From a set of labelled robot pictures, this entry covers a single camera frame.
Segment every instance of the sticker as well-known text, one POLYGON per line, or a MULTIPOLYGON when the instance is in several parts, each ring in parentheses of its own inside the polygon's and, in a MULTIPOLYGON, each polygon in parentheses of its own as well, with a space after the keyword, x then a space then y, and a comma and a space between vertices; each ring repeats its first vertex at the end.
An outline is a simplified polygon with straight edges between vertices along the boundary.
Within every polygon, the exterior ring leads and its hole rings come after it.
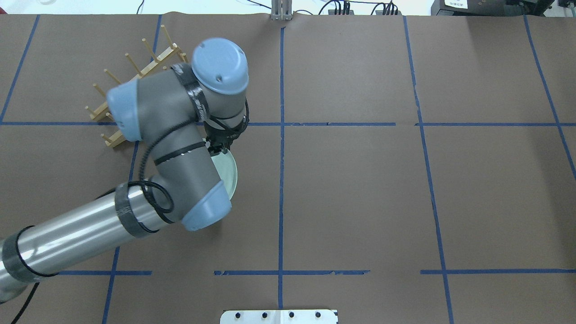
POLYGON ((444 4, 449 7, 468 9, 468 0, 444 0, 444 4))

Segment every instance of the light blue cap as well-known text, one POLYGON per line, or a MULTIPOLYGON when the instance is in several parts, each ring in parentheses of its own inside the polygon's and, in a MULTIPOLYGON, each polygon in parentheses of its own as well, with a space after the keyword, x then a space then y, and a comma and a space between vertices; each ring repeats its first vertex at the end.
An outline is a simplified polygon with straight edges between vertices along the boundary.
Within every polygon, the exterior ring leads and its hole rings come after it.
POLYGON ((220 180, 184 216, 182 224, 189 231, 208 227, 226 216, 232 209, 224 181, 220 180))
POLYGON ((192 71, 203 85, 223 95, 236 95, 248 86, 246 55, 228 39, 201 42, 194 49, 192 71))
POLYGON ((110 113, 127 140, 141 141, 138 122, 138 80, 112 88, 106 94, 110 113))

